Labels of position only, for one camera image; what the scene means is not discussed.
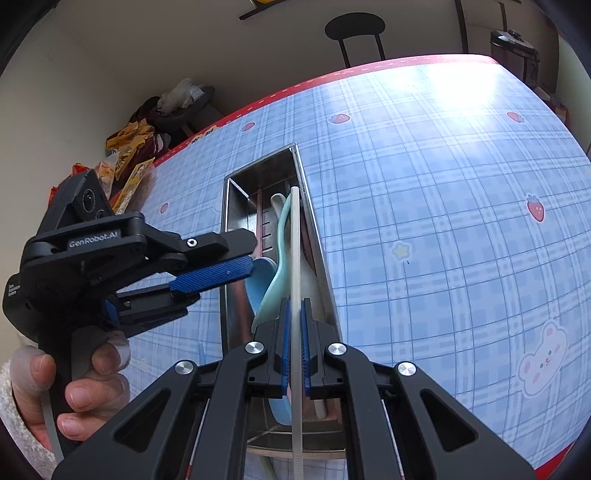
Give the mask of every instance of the bear print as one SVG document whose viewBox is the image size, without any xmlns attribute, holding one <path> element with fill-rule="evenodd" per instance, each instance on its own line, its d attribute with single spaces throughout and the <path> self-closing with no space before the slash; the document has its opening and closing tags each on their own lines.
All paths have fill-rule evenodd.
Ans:
<svg viewBox="0 0 591 480">
<path fill-rule="evenodd" d="M 562 366 L 568 345 L 565 330 L 554 322 L 544 325 L 540 346 L 519 363 L 518 377 L 526 397 L 537 395 L 550 384 Z"/>
</svg>

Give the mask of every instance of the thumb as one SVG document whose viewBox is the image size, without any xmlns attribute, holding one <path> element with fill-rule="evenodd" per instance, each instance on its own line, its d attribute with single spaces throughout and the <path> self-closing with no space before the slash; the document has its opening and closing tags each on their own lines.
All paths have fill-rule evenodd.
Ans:
<svg viewBox="0 0 591 480">
<path fill-rule="evenodd" d="M 12 392 L 27 427 L 43 424 L 40 395 L 56 376 L 54 359 L 42 350 L 25 346 L 16 350 L 10 363 Z"/>
</svg>

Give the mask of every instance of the shelf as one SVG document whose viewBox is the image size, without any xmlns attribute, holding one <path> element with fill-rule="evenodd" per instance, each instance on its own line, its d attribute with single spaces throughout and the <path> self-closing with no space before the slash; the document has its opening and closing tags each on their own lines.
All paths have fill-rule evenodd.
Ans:
<svg viewBox="0 0 591 480">
<path fill-rule="evenodd" d="M 247 18 L 250 18 L 253 15 L 256 15 L 257 13 L 265 11 L 267 8 L 271 8 L 273 5 L 281 4 L 286 1 L 287 0 L 275 0 L 274 2 L 271 2 L 270 4 L 262 4 L 260 2 L 257 2 L 256 0 L 251 0 L 251 2 L 255 5 L 255 9 L 245 13 L 244 15 L 240 15 L 240 20 L 246 20 Z"/>
</svg>

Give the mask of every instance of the table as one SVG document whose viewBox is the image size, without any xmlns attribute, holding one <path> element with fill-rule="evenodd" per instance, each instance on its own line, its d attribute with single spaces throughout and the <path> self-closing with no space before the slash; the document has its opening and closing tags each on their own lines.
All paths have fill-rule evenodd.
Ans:
<svg viewBox="0 0 591 480">
<path fill-rule="evenodd" d="M 545 478 L 591 414 L 591 166 L 566 127 L 487 57 L 355 67 L 159 159 L 147 222 L 219 231 L 224 177 L 292 142 L 344 340 L 383 364 L 412 359 Z M 133 395 L 178 359 L 220 359 L 217 291 L 131 345 Z M 306 468 L 346 475 L 342 460 Z M 246 477 L 264 478 L 252 456 Z"/>
</svg>

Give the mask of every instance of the human hand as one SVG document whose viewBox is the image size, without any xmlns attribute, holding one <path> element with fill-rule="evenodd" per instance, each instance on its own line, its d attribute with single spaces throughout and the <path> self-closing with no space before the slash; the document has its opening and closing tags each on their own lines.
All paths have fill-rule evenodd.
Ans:
<svg viewBox="0 0 591 480">
<path fill-rule="evenodd" d="M 92 367 L 83 378 L 66 387 L 66 401 L 74 413 L 62 413 L 57 427 L 71 440 L 86 440 L 129 402 L 129 383 L 118 373 L 129 362 L 129 343 L 121 332 L 92 355 Z M 51 355 L 25 346 L 14 352 L 10 364 L 12 392 L 18 411 L 33 436 L 48 450 L 51 444 L 41 409 L 41 392 L 56 376 Z"/>
</svg>

